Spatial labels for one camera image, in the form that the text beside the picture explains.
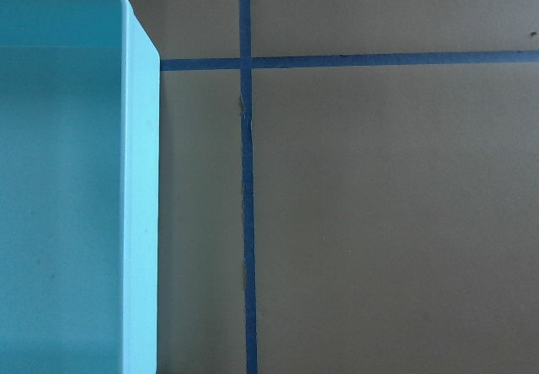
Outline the light blue plastic bin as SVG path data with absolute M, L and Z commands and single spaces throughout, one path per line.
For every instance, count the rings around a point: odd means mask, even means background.
M 157 48 L 129 0 L 1 0 L 1 370 L 157 370 Z

